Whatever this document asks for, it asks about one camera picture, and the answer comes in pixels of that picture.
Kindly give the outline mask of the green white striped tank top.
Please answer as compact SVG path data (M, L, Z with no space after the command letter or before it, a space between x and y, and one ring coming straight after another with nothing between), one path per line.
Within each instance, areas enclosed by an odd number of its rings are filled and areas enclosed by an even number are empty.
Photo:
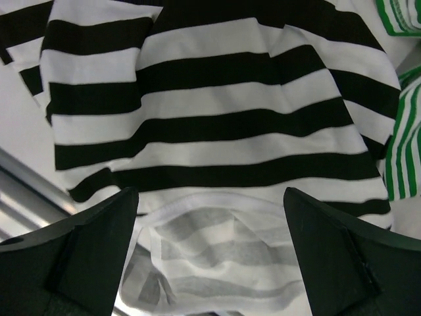
M420 39L419 1L377 1L391 36ZM390 201L420 195L420 57L399 75L401 94L385 158L384 181Z

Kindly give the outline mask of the black white striped tank top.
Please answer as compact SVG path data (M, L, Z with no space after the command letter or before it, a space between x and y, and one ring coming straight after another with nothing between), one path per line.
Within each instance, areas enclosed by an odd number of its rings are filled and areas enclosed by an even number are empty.
M287 188L393 227L400 87L356 1L2 1L1 61L78 209L138 191L136 312L285 309L304 290Z

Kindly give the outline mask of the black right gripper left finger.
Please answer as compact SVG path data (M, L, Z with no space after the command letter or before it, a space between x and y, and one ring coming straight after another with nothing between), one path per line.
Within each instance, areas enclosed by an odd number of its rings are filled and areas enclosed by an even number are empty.
M2 315L111 315L137 213L126 188L1 242Z

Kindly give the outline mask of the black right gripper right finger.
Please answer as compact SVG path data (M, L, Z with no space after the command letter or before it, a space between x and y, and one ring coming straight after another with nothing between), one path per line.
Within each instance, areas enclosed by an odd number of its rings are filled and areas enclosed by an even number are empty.
M420 241L296 189L285 215L313 315L420 314Z

